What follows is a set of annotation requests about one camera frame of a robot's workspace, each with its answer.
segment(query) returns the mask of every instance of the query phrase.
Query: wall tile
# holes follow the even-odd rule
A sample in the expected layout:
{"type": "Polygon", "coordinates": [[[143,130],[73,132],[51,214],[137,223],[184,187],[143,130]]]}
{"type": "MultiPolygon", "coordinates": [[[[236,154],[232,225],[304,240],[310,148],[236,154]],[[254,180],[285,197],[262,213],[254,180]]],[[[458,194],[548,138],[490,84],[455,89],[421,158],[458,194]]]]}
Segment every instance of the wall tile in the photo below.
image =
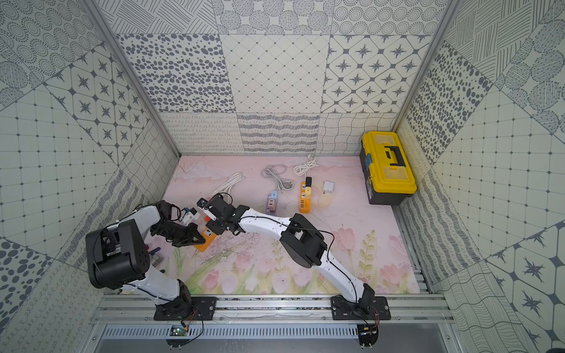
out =
{"type": "Polygon", "coordinates": [[[0,308],[0,337],[21,306],[29,298],[33,287],[41,281],[45,270],[53,261],[47,255],[40,254],[28,247],[2,239],[0,241],[0,259],[2,259],[2,286],[6,285],[6,296],[0,308]]]}
{"type": "Polygon", "coordinates": [[[116,164],[149,118],[104,43],[56,73],[45,86],[116,164]]]}
{"type": "Polygon", "coordinates": [[[446,0],[336,0],[332,34],[433,34],[446,0]]]}
{"type": "Polygon", "coordinates": [[[2,39],[39,81],[102,42],[77,0],[6,0],[0,6],[9,14],[0,25],[2,39]]]}
{"type": "Polygon", "coordinates": [[[181,153],[243,153],[236,114],[162,113],[181,153]]]}
{"type": "Polygon", "coordinates": [[[444,42],[406,116],[430,163],[442,154],[491,86],[444,42]]]}
{"type": "Polygon", "coordinates": [[[414,131],[412,131],[412,128],[406,120],[401,120],[396,133],[398,134],[398,139],[404,149],[404,154],[408,159],[408,164],[412,170],[412,174],[414,174],[416,185],[419,185],[432,166],[420,148],[420,143],[416,139],[414,131]]]}
{"type": "Polygon", "coordinates": [[[358,155],[369,131],[391,131],[396,114],[320,114],[317,154],[358,155]]]}
{"type": "Polygon", "coordinates": [[[99,0],[114,33],[217,33],[211,0],[99,0]]]}
{"type": "Polygon", "coordinates": [[[0,119],[3,236],[55,256],[117,166],[43,86],[0,119]]]}
{"type": "Polygon", "coordinates": [[[496,80],[541,22],[553,0],[466,0],[446,41],[489,80],[496,80]]]}
{"type": "Polygon", "coordinates": [[[486,259],[499,287],[540,352],[563,347],[565,223],[559,223],[486,259]]]}
{"type": "Polygon", "coordinates": [[[316,149],[320,115],[238,114],[246,153],[305,154],[316,149]]]}
{"type": "Polygon", "coordinates": [[[318,113],[327,36],[221,35],[238,113],[318,113]]]}
{"type": "Polygon", "coordinates": [[[103,292],[88,274],[59,261],[34,283],[8,326],[0,333],[4,352],[74,352],[103,292]]]}
{"type": "Polygon", "coordinates": [[[499,88],[547,131],[565,143],[565,121],[561,112],[565,99],[560,83],[565,81],[563,20],[565,12],[556,3],[552,12],[529,33],[527,41],[497,78],[499,88]]]}
{"type": "Polygon", "coordinates": [[[549,163],[553,155],[556,161],[562,158],[565,149],[550,133],[532,134],[536,125],[494,86],[433,166],[485,254],[565,218],[565,190],[560,182],[550,185],[552,176],[563,180],[565,175],[559,163],[549,163]]]}
{"type": "Polygon", "coordinates": [[[132,153],[124,157],[120,169],[152,203],[161,200],[178,158],[149,120],[143,135],[133,144],[132,153]]]}
{"type": "Polygon", "coordinates": [[[431,36],[330,36],[321,111],[398,113],[431,36]]]}
{"type": "Polygon", "coordinates": [[[57,255],[57,260],[86,271],[86,234],[127,216],[139,204],[148,204],[147,198],[132,180],[118,169],[88,213],[80,220],[80,224],[57,255]]]}
{"type": "Polygon", "coordinates": [[[423,262],[423,271],[435,284],[483,257],[477,238],[462,223],[434,170],[428,172],[418,189],[403,201],[401,210],[423,262]]]}
{"type": "Polygon", "coordinates": [[[220,33],[330,34],[333,0],[212,0],[220,33]]]}
{"type": "Polygon", "coordinates": [[[0,110],[41,82],[0,38],[0,110]]]}
{"type": "Polygon", "coordinates": [[[433,286],[445,295],[469,352],[535,352],[528,332],[484,262],[433,286]]]}
{"type": "Polygon", "coordinates": [[[118,35],[126,56],[159,112],[233,112],[218,36],[118,35]],[[161,60],[172,62],[163,66],[161,60]]]}

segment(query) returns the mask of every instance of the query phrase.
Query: black cable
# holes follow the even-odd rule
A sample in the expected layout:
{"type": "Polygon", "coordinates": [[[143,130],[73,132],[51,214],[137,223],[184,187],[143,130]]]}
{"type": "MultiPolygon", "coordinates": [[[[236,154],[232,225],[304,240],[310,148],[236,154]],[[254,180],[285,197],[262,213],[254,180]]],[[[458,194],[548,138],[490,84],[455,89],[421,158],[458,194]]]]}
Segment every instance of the black cable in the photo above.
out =
{"type": "Polygon", "coordinates": [[[198,336],[191,338],[186,344],[192,342],[193,340],[197,339],[198,337],[200,337],[203,333],[204,333],[204,317],[202,316],[202,314],[200,314],[200,320],[202,322],[202,331],[198,334],[198,336]]]}
{"type": "MultiPolygon", "coordinates": [[[[127,217],[130,217],[130,216],[131,216],[132,214],[134,214],[134,213],[135,213],[135,212],[130,213],[130,214],[127,215],[126,217],[122,218],[120,221],[122,221],[123,219],[125,219],[125,218],[127,218],[127,217]]],[[[94,250],[95,250],[95,248],[96,248],[96,242],[98,241],[98,239],[100,239],[100,234],[102,234],[102,232],[98,233],[98,235],[96,236],[96,239],[94,240],[93,245],[92,245],[92,254],[93,254],[93,257],[94,257],[94,250]]],[[[98,264],[96,263],[96,260],[94,260],[94,266],[96,267],[96,269],[98,270],[98,272],[100,272],[100,274],[101,274],[103,277],[106,276],[106,275],[100,270],[100,267],[98,267],[98,264]]],[[[153,294],[149,293],[148,291],[146,291],[146,290],[144,290],[144,289],[141,289],[141,288],[139,288],[139,287],[133,286],[133,285],[131,285],[131,284],[128,284],[128,285],[134,287],[135,289],[141,290],[142,292],[145,292],[145,293],[151,295],[153,298],[165,300],[165,301],[167,301],[167,302],[171,302],[171,301],[172,301],[172,300],[169,300],[169,299],[157,297],[156,295],[153,295],[153,294]]]]}
{"type": "Polygon", "coordinates": [[[329,246],[328,246],[328,252],[326,253],[326,259],[327,259],[327,261],[328,261],[332,266],[334,266],[338,271],[340,271],[340,272],[345,276],[345,278],[347,278],[347,279],[349,280],[349,282],[350,282],[351,285],[353,286],[353,291],[354,291],[354,293],[355,293],[355,298],[357,299],[357,289],[355,288],[355,285],[353,284],[353,281],[349,278],[348,275],[345,274],[345,272],[343,272],[342,270],[340,270],[340,268],[339,268],[338,266],[336,266],[333,262],[331,262],[331,261],[329,260],[329,251],[330,251],[330,249],[332,248],[333,241],[336,240],[336,236],[334,236],[332,232],[328,232],[327,230],[307,229],[307,228],[299,228],[299,227],[295,227],[295,226],[285,225],[285,224],[283,224],[283,223],[281,223],[281,222],[279,222],[279,221],[276,221],[276,220],[274,220],[274,219],[272,219],[272,218],[263,217],[263,216],[245,216],[245,217],[240,218],[239,221],[241,221],[241,220],[244,219],[244,218],[265,218],[265,219],[269,219],[269,220],[271,220],[271,221],[273,221],[273,222],[275,222],[275,223],[278,223],[278,224],[280,224],[280,225],[283,225],[283,226],[285,226],[285,227],[287,227],[287,228],[292,228],[292,229],[296,229],[296,230],[310,230],[310,231],[312,231],[312,232],[320,232],[320,233],[328,233],[328,234],[331,234],[331,235],[332,235],[332,242],[331,242],[331,243],[329,244],[329,246]]]}
{"type": "Polygon", "coordinates": [[[228,193],[217,193],[216,195],[220,195],[220,194],[226,194],[226,195],[228,195],[228,196],[229,196],[229,199],[230,199],[229,204],[232,204],[232,203],[233,203],[233,197],[232,197],[230,194],[228,194],[228,193]]]}

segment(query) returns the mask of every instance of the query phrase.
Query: white cable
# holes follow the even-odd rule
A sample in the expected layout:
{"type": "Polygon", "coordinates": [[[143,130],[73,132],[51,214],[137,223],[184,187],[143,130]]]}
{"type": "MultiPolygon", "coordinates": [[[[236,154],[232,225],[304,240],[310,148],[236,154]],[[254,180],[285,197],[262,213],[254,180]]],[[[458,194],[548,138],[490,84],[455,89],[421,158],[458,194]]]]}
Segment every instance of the white cable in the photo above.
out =
{"type": "Polygon", "coordinates": [[[304,175],[310,169],[312,169],[314,167],[319,167],[318,163],[316,163],[316,157],[312,157],[312,155],[309,154],[308,155],[308,162],[302,163],[302,164],[294,167],[294,174],[299,175],[299,176],[304,175]]]}
{"type": "Polygon", "coordinates": [[[261,175],[264,178],[275,179],[275,189],[276,190],[291,190],[294,187],[294,181],[290,179],[283,179],[279,175],[286,172],[286,166],[284,164],[268,165],[265,169],[261,171],[261,175]],[[276,167],[284,167],[284,170],[280,173],[275,171],[276,167]]]}
{"type": "Polygon", "coordinates": [[[238,182],[242,181],[243,179],[245,179],[245,177],[243,175],[241,175],[241,173],[235,173],[234,175],[229,177],[228,181],[223,183],[219,188],[214,190],[214,192],[212,192],[210,195],[215,195],[217,193],[228,193],[229,194],[232,191],[232,187],[235,184],[237,184],[238,182]]]}

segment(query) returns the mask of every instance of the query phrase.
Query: power cord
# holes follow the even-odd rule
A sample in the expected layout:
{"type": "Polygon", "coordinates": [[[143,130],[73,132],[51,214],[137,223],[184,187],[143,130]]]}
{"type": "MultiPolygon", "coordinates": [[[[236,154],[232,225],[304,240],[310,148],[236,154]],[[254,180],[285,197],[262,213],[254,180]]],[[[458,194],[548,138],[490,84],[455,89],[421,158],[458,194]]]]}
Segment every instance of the power cord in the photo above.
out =
{"type": "Polygon", "coordinates": [[[294,174],[301,176],[306,174],[310,169],[314,167],[319,167],[318,163],[316,163],[316,157],[312,157],[311,154],[308,155],[308,162],[302,163],[294,167],[294,174]]]}
{"type": "Polygon", "coordinates": [[[221,193],[230,193],[232,191],[232,187],[237,184],[238,182],[245,179],[245,177],[241,173],[235,173],[231,177],[229,177],[228,181],[220,185],[219,188],[214,190],[211,195],[221,194],[221,193]]]}
{"type": "Polygon", "coordinates": [[[275,179],[276,190],[292,190],[292,188],[294,187],[294,181],[290,179],[284,179],[279,176],[281,174],[284,174],[284,172],[286,172],[286,169],[287,168],[284,164],[268,165],[261,171],[261,176],[264,178],[275,179]],[[277,173],[275,170],[276,167],[284,167],[284,170],[280,173],[277,173]]]}
{"type": "Polygon", "coordinates": [[[349,278],[348,275],[345,274],[345,272],[343,272],[342,270],[340,270],[340,268],[339,268],[338,266],[336,266],[333,262],[331,262],[331,261],[329,260],[329,251],[330,251],[330,249],[332,248],[333,241],[336,240],[336,237],[333,235],[332,232],[328,232],[327,230],[307,229],[307,228],[300,228],[300,227],[294,227],[294,226],[290,226],[290,225],[285,225],[285,224],[283,224],[283,223],[281,223],[281,222],[279,222],[279,221],[276,221],[276,220],[274,220],[274,219],[272,219],[272,218],[263,217],[263,216],[245,216],[245,217],[240,218],[239,221],[241,221],[241,220],[244,219],[244,218],[265,218],[265,219],[269,219],[269,220],[271,220],[271,221],[273,221],[273,222],[275,222],[275,223],[278,223],[278,224],[280,224],[280,225],[283,225],[283,226],[285,226],[285,227],[287,227],[287,228],[292,228],[292,229],[296,229],[296,230],[309,230],[309,231],[311,231],[311,232],[320,232],[320,233],[328,233],[328,234],[331,234],[331,235],[332,235],[332,242],[331,242],[331,243],[329,244],[329,246],[328,246],[328,252],[326,253],[326,259],[327,259],[327,261],[328,261],[332,266],[334,266],[338,271],[340,271],[340,272],[345,276],[345,278],[347,278],[347,279],[349,280],[349,282],[351,283],[351,285],[352,285],[352,287],[353,287],[353,292],[355,293],[355,298],[357,298],[357,289],[355,288],[355,285],[353,284],[353,281],[349,278]]]}

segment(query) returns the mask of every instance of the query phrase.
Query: floral mat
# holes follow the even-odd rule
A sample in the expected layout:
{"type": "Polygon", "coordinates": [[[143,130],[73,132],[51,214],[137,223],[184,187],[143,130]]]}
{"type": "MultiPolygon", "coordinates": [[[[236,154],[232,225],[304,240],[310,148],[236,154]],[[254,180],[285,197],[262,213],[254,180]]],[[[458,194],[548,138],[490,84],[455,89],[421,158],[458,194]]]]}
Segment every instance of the floral mat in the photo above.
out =
{"type": "MultiPolygon", "coordinates": [[[[273,179],[261,170],[284,164],[282,175],[297,185],[303,177],[293,174],[305,157],[183,156],[164,199],[179,207],[194,207],[234,173],[245,179],[236,184],[233,204],[264,212],[273,179]]],[[[351,273],[376,293],[420,293],[410,260],[390,206],[371,205],[367,200],[363,172],[357,157],[318,157],[320,167],[312,177],[311,213],[305,215],[320,230],[334,234],[332,253],[351,273]],[[332,194],[323,194],[325,180],[335,183],[332,194]]],[[[279,192],[277,216],[298,212],[298,186],[279,192]]],[[[199,231],[204,219],[198,220],[199,231]]],[[[331,236],[325,234],[329,245],[331,236]]],[[[163,237],[146,239],[150,250],[160,247],[164,260],[157,266],[184,281],[192,294],[337,294],[337,289],[318,271],[296,264],[279,241],[257,233],[230,232],[218,235],[205,252],[194,247],[174,248],[163,237]]]]}

